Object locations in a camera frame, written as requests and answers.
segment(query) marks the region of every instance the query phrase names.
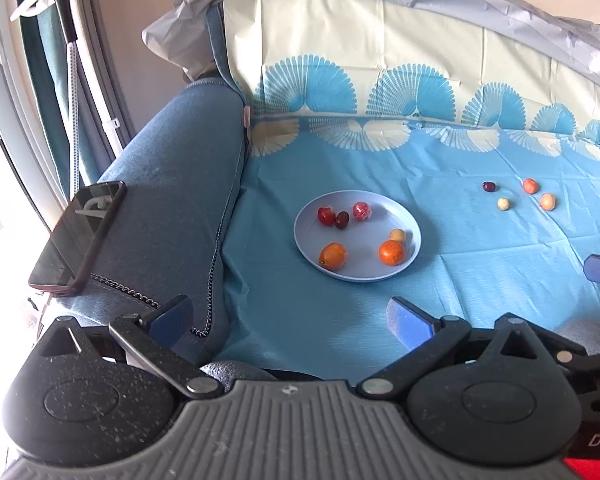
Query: orange fruit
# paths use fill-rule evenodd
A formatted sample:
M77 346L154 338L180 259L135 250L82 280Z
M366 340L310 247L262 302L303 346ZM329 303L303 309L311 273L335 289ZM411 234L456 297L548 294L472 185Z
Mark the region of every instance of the orange fruit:
M327 245L320 256L318 257L318 263L321 267L328 270L338 270L344 265L347 259L347 250L342 244L329 244Z
M522 183L522 189L529 193L529 195L533 195L538 192L540 186L538 186L538 183L532 178L526 178Z
M404 260L404 246L397 240L387 240L380 244L378 258L385 265L400 265Z
M555 208L555 196L545 193L540 197L540 207L545 211L553 211Z

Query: cord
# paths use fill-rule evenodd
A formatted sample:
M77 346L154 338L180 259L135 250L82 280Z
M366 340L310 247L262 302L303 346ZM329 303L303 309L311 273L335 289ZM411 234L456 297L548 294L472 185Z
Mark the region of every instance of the cord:
M66 46L69 79L69 137L70 198L80 189L80 136L78 132L78 44L74 41Z

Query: window frame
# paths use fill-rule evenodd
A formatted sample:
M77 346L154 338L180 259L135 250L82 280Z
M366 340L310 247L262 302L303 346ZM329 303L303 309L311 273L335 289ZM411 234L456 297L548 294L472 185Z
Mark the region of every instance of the window frame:
M48 227L67 204L32 93L15 0L0 0L0 139L25 193Z

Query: white plate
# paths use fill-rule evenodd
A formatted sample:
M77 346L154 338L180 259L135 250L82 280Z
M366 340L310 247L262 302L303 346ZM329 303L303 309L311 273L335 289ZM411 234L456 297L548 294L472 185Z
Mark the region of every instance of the white plate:
M371 206L371 218L363 222L353 218L351 207L356 202ZM318 208L331 206L336 211L349 213L345 229L327 227L318 222ZM399 266L383 264L378 258L378 247L389 239L392 229L402 229L407 234L406 259ZM420 228L415 218L403 206L383 195L370 191L335 191L319 196L304 206L294 223L294 238L302 256L316 269L347 282L376 282L394 276L406 269L420 251ZM338 272L332 272L318 264L322 249L337 242L347 249L347 261Z

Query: grape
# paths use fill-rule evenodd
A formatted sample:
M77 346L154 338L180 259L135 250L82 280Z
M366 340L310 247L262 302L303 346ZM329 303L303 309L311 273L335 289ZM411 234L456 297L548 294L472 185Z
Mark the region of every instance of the grape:
M336 227L338 229L344 229L347 224L349 223L349 213L347 213L346 211L340 211L338 213L338 215L336 216Z

